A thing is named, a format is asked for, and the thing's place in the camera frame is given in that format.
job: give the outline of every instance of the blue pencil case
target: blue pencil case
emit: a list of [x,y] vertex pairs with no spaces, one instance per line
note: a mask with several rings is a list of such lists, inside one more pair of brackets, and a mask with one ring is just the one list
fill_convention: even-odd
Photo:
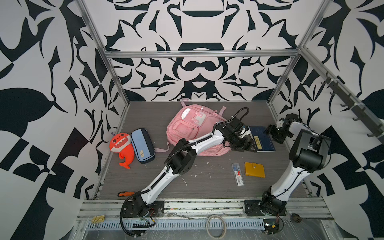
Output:
[[145,128],[139,128],[131,133],[131,142],[136,158],[144,164],[155,159],[155,148]]

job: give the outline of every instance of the white label on backpack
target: white label on backpack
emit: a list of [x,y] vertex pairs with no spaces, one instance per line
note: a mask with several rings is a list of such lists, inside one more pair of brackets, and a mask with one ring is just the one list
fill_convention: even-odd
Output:
[[189,111],[191,111],[190,108],[187,108],[186,110],[184,110],[183,114],[181,114],[181,118],[184,119],[188,115]]

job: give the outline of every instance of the black and white patterned wall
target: black and white patterned wall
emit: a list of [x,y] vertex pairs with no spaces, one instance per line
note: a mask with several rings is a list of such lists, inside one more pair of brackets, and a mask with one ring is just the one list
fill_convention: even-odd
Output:
[[[309,49],[380,119],[384,119],[384,3],[335,0]],[[279,118],[297,113],[332,139],[330,164],[308,178],[336,223],[359,240],[384,237],[384,146],[301,58],[273,103]]]
[[[255,50],[295,49],[321,0],[86,3],[109,51]],[[114,65],[131,101],[267,100],[287,59],[115,59]]]
[[124,103],[72,0],[2,1],[0,19],[1,239],[68,237]]

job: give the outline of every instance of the yellow block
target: yellow block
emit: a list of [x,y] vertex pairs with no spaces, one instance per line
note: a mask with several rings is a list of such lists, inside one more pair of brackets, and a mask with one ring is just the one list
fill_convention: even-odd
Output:
[[91,220],[91,223],[96,224],[96,223],[104,222],[104,218],[105,218],[105,215],[93,217],[93,219]]
[[264,166],[254,162],[246,162],[245,175],[265,178]]

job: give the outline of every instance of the yellow label on notebook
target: yellow label on notebook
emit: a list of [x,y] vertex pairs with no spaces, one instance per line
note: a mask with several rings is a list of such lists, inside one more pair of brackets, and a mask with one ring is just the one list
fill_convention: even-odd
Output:
[[255,138],[255,142],[256,142],[257,148],[258,149],[263,149],[259,137],[258,136],[254,136],[254,138]]

